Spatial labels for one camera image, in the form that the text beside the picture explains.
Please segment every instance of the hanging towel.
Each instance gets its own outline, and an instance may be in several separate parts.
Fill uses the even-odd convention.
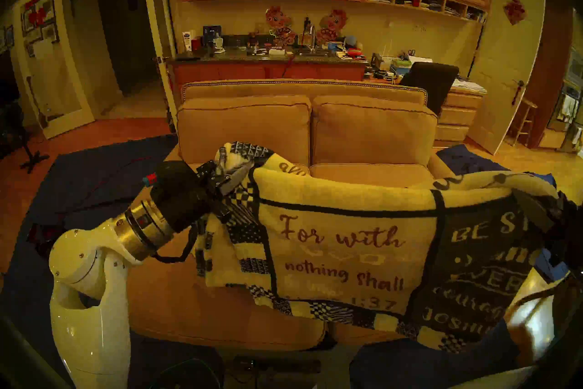
[[[577,144],[580,136],[581,136],[581,127],[577,127],[577,131],[575,132],[575,137],[573,137],[573,144]]]
[[[489,171],[418,188],[338,183],[285,172],[261,146],[227,143],[219,173],[254,160],[195,243],[208,286],[245,286],[283,314],[392,331],[459,352],[502,318],[542,236],[511,188],[557,198],[530,174]]]

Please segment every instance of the couch cushion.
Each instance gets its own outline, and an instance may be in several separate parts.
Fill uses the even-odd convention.
[[[133,204],[148,196],[144,188]],[[180,255],[188,230],[177,234],[160,255]],[[291,317],[257,306],[243,288],[208,288],[197,276],[194,257],[163,264],[153,258],[132,268],[128,277],[129,324],[157,339],[195,345],[258,350],[303,350],[324,336],[323,321]]]
[[[242,141],[309,165],[310,111],[304,95],[192,98],[178,110],[182,158],[206,162],[226,142]]]
[[[313,102],[312,164],[419,163],[427,166],[437,116],[410,102],[323,95]]]
[[[312,177],[334,182],[406,188],[433,182],[431,173],[422,164],[320,163],[309,168]]]

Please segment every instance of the wooden stool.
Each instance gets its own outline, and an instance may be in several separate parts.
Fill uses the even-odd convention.
[[[535,116],[534,113],[538,107],[533,104],[533,102],[531,102],[530,100],[525,99],[524,97],[522,98],[521,103],[524,103],[527,106],[527,110],[524,112],[524,117],[522,118],[522,122],[520,123],[520,127],[518,127],[517,131],[516,131],[516,137],[514,138],[514,142],[512,143],[512,147],[514,147],[514,145],[516,144],[516,141],[518,141],[518,137],[520,137],[520,135],[526,135],[527,136],[527,141],[526,143],[528,143],[528,140],[531,138],[531,132],[532,132],[532,121],[534,120]],[[532,117],[530,119],[528,119],[528,113],[530,113],[531,109],[533,110],[533,114]],[[522,131],[524,128],[524,124],[530,124],[528,126],[528,131],[524,132]]]

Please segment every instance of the black office chair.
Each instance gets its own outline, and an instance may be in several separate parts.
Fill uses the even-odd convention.
[[[427,91],[427,108],[439,116],[441,106],[458,76],[456,66],[435,62],[415,62],[402,78],[401,86],[420,87]]]

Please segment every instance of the white door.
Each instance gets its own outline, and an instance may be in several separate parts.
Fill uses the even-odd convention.
[[[75,67],[62,0],[18,0],[15,48],[25,90],[49,139],[95,118]]]
[[[545,0],[519,0],[524,20],[512,25],[504,6],[492,0],[470,79],[486,88],[468,136],[491,154],[500,147],[531,77],[545,18]]]
[[[161,82],[164,86],[171,119],[175,126],[176,104],[174,103],[174,96],[166,68],[166,60],[176,56],[168,0],[146,0],[146,5],[148,6],[150,29],[152,31],[152,38],[154,39],[154,49],[156,50],[156,64],[158,65]]]

